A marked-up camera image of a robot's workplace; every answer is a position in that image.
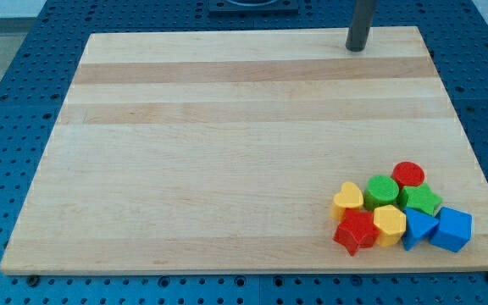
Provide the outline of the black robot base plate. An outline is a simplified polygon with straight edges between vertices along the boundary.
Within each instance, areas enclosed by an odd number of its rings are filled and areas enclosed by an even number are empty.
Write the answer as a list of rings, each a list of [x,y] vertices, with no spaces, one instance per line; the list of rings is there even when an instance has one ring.
[[[207,0],[210,14],[297,13],[297,0]]]

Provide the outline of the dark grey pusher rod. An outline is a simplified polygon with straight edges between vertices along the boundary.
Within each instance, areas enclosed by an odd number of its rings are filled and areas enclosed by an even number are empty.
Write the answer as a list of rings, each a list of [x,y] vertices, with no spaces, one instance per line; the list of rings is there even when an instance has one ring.
[[[346,49],[362,52],[367,44],[373,24],[377,0],[356,0],[352,12],[352,22],[348,28]]]

